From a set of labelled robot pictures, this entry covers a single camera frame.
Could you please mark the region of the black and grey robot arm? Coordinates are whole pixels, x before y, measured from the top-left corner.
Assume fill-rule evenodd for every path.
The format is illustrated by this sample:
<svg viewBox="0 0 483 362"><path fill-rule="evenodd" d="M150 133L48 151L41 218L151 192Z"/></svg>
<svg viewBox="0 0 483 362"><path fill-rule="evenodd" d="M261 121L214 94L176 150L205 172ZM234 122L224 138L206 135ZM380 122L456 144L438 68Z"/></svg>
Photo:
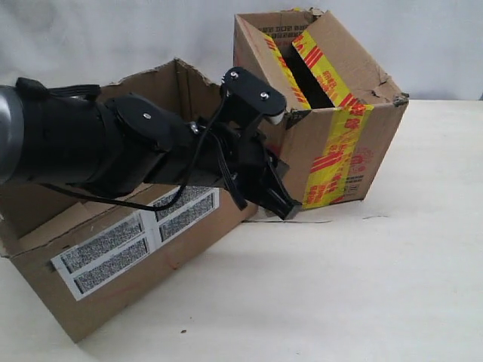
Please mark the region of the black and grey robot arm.
<svg viewBox="0 0 483 362"><path fill-rule="evenodd" d="M75 198L134 207L138 186L176 186L152 211L173 207L189 187L226 190L244 210L256 204L280 219L301 207L285 188L287 165L265 146L263 119L284 97L234 74L214 113L185 121L136 93L99 101L95 84L45 87L19 78L1 88L1 182L36 184Z"/></svg>

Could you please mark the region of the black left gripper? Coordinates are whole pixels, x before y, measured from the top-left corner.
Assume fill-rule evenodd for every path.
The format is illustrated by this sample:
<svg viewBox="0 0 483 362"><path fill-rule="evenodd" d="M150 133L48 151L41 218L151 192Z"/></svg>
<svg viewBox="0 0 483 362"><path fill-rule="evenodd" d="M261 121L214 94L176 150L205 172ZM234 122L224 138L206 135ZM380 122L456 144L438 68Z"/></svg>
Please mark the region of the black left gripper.
<svg viewBox="0 0 483 362"><path fill-rule="evenodd" d="M279 219L293 219L302 204L293 199L283 183L289 166L265 145L259 130L232 128L216 123L211 143L223 187L232 196L260 196L260 206Z"/></svg>

